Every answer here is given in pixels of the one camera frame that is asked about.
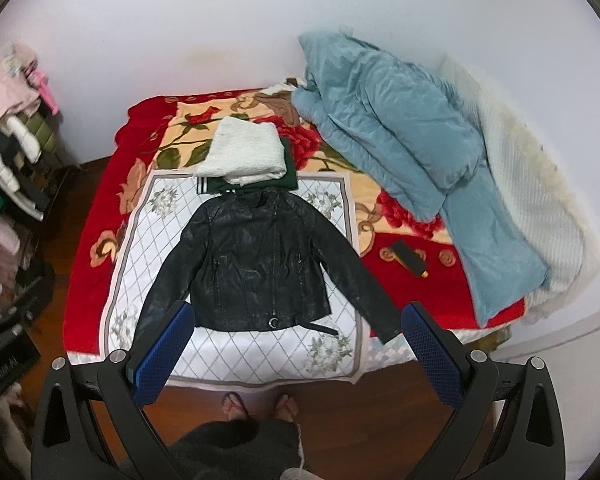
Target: white quilted mat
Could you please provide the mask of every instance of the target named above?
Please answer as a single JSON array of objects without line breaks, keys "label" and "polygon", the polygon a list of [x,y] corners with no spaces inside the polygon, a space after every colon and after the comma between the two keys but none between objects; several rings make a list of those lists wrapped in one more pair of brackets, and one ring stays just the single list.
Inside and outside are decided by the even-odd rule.
[{"label": "white quilted mat", "polygon": [[[295,193],[318,208],[358,248],[347,173],[301,173]],[[152,172],[116,261],[100,324],[101,358],[131,346],[144,297],[162,261],[194,211],[212,196],[196,192],[190,170]],[[275,332],[216,332],[198,327],[169,384],[251,390],[298,381],[355,382],[365,370],[368,326],[324,277],[331,315],[316,322],[337,329],[338,337],[302,327]]]}]

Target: blue velvet blanket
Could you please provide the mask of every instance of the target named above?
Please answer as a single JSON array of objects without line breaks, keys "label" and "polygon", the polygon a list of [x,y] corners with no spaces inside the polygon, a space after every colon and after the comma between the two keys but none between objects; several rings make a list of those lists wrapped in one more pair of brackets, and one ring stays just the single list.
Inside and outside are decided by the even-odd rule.
[{"label": "blue velvet blanket", "polygon": [[435,73],[343,34],[300,36],[306,88],[298,113],[417,220],[441,213],[462,259],[480,326],[547,277],[512,222],[480,129]]}]

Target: bed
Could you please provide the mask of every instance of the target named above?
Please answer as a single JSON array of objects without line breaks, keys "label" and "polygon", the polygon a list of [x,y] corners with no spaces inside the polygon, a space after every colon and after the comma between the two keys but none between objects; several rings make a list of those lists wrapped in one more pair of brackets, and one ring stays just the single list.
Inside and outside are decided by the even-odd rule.
[{"label": "bed", "polygon": [[[525,315],[523,298],[479,328],[442,220],[416,222],[298,116],[291,91],[292,86],[280,84],[264,90],[158,96],[129,110],[72,270],[63,334],[71,362],[101,360],[116,348],[129,348],[142,300],[162,259],[177,242],[183,222],[211,197],[199,192],[190,168],[205,158],[218,120],[229,115],[273,122],[280,136],[290,139],[299,171],[296,193],[340,229],[397,308],[411,299],[409,280],[418,278],[384,258],[382,249],[403,237],[413,247],[422,244],[417,250],[429,258],[433,278],[453,284],[447,287],[453,291],[450,296],[433,294],[426,303],[437,305],[431,311],[434,318],[462,342],[480,340]],[[414,359],[401,335],[382,345],[328,278],[326,283],[332,314],[322,322],[336,328],[338,337],[300,327],[237,334],[198,328],[170,384],[252,390],[302,381],[355,382],[363,373]]]}]

